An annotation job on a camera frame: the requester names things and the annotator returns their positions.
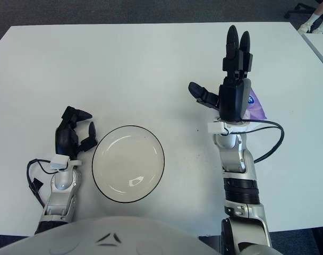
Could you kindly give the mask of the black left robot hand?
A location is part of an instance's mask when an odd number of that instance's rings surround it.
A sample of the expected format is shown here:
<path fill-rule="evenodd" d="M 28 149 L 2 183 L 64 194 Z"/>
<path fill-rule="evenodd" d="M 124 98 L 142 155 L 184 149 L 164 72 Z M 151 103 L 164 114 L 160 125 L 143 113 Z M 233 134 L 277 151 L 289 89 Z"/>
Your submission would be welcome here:
<path fill-rule="evenodd" d="M 91 118 L 90 113 L 67 106 L 61 117 L 62 121 L 55 131 L 56 154 L 69 156 L 71 160 L 76 160 L 80 152 L 86 152 L 98 144 L 94 122 L 89 124 L 89 136 L 81 142 L 79 142 L 79 137 L 74 130 L 77 122 Z"/>

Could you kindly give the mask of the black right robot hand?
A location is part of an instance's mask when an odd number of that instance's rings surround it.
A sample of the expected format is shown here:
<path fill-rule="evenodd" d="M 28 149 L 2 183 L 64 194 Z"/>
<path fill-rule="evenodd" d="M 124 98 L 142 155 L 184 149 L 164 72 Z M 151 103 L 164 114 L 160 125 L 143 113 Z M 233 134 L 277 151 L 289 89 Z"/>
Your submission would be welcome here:
<path fill-rule="evenodd" d="M 250 53 L 250 35 L 245 31 L 241 38 L 237 29 L 231 25 L 226 37 L 226 56 L 222 70 L 226 72 L 218 94 L 209 92 L 195 82 L 190 82 L 188 90 L 196 101 L 218 111 L 225 122 L 241 122 L 247 109 L 251 92 L 251 71 L 253 55 Z"/>

